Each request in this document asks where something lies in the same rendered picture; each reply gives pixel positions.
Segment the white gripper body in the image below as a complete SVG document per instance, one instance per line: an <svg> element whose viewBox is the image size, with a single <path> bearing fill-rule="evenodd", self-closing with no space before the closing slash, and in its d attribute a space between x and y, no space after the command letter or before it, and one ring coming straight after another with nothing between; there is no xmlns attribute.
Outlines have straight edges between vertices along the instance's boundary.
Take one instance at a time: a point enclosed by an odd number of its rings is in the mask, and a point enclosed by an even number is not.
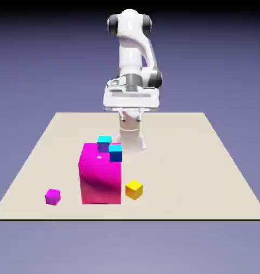
<svg viewBox="0 0 260 274"><path fill-rule="evenodd" d="M106 86L103 107L107 111L117 109L154 110L159 107L159 89L137 87L137 91L127 91L125 86Z"/></svg>

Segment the small cyan cube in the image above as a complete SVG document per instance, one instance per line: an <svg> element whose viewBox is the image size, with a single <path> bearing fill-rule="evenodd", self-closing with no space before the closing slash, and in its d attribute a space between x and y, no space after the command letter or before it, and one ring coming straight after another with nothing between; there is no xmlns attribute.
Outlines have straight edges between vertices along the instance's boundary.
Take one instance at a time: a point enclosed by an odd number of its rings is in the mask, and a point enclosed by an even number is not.
<svg viewBox="0 0 260 274"><path fill-rule="evenodd" d="M112 137L110 135L99 135L97 139L98 152L108 153L111 142Z"/></svg>
<svg viewBox="0 0 260 274"><path fill-rule="evenodd" d="M110 144L108 148L110 162L122 162L122 145Z"/></svg>

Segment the small yellow cube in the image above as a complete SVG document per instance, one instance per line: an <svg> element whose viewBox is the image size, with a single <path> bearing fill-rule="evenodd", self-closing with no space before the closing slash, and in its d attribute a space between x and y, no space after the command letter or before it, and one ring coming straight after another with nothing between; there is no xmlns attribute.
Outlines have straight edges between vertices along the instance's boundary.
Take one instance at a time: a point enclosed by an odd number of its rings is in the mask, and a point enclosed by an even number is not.
<svg viewBox="0 0 260 274"><path fill-rule="evenodd" d="M143 194L143 184L132 180L125 186L125 194L127 197L136 200Z"/></svg>

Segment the small purple cube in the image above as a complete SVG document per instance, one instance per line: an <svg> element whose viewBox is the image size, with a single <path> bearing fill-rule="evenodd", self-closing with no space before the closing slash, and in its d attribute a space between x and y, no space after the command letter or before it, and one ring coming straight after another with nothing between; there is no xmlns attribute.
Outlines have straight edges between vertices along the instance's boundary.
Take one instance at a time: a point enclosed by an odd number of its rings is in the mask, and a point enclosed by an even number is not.
<svg viewBox="0 0 260 274"><path fill-rule="evenodd" d="M58 189L49 189L44 197L46 204L56 206L61 200L61 192Z"/></svg>

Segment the large magenta box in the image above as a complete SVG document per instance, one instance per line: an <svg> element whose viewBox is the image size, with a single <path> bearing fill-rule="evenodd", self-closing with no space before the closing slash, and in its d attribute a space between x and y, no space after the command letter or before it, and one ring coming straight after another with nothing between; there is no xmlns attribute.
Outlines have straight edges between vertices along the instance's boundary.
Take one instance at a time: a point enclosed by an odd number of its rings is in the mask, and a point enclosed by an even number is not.
<svg viewBox="0 0 260 274"><path fill-rule="evenodd" d="M82 204L121 204L121 162L111 162L96 143L85 143L78 169Z"/></svg>

